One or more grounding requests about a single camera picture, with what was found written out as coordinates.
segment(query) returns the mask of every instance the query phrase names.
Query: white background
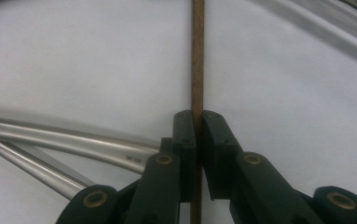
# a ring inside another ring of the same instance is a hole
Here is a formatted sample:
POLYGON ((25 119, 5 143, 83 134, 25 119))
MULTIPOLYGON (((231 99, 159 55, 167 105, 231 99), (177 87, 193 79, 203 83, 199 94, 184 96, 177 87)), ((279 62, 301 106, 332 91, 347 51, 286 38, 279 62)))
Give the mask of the white background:
MULTIPOLYGON (((0 1, 0 118, 157 146, 190 108, 190 16, 181 0, 0 1)), ((287 18, 251 1, 206 1, 205 108, 294 188, 357 193, 357 60, 327 44, 339 38, 287 18)), ((139 177, 48 153, 117 189, 139 177)), ((203 223, 233 223, 228 202, 203 194, 203 223)), ((67 203, 0 158, 0 223, 54 223, 67 203)))

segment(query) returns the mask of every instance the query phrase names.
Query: silver metal bar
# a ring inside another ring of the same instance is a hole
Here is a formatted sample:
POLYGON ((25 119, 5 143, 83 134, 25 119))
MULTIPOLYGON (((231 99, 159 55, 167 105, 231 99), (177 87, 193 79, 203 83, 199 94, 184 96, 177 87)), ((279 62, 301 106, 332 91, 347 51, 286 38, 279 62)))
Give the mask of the silver metal bar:
POLYGON ((88 185, 10 143, 0 142, 0 156, 71 200, 88 185))
POLYGON ((131 141, 0 119, 0 141, 30 144, 103 161, 141 174, 158 148, 131 141))

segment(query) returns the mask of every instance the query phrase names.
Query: brown rod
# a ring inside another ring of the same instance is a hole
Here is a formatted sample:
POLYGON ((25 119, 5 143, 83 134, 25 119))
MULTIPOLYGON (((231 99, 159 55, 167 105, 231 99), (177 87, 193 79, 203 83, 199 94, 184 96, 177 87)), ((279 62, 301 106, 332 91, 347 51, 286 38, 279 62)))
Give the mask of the brown rod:
MULTIPOLYGON (((192 6, 192 113, 198 144, 201 143, 204 80, 204 0, 192 6)), ((190 223, 201 223, 201 166, 198 162, 195 198, 190 204, 190 223)))

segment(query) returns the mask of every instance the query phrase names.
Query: metal rail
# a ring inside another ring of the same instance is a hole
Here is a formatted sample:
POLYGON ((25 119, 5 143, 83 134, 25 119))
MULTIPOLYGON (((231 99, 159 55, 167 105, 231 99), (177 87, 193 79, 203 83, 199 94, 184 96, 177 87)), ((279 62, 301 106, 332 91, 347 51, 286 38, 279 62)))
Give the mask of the metal rail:
POLYGON ((90 133, 0 119, 0 141, 55 149, 141 174, 156 147, 90 133))

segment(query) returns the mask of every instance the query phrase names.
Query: black clamp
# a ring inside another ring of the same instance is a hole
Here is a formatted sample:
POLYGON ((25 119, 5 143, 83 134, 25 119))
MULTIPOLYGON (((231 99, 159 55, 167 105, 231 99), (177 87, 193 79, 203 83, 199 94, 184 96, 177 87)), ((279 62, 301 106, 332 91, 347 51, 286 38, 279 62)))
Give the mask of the black clamp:
POLYGON ((176 224, 180 203, 193 199, 197 161, 211 198, 230 200, 236 224, 357 223, 357 195, 325 187, 310 198, 293 189, 265 157, 242 150, 221 115, 203 112, 201 139, 198 147, 191 111, 177 113, 173 137, 162 139, 139 181, 119 192, 80 191, 58 223, 176 224))

